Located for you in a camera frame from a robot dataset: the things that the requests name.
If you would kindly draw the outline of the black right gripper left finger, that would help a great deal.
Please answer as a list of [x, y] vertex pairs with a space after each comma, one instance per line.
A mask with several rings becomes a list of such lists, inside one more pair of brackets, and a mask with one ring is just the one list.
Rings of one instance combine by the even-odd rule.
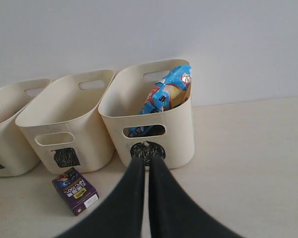
[[140, 238], [144, 212], [145, 166], [133, 158], [121, 180], [96, 209], [59, 238]]

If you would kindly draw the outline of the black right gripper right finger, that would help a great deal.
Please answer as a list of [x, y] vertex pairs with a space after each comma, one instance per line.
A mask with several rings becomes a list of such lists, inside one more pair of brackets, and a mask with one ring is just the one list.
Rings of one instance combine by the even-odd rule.
[[149, 169], [149, 223], [152, 238], [240, 238], [205, 210], [179, 185], [162, 157]]

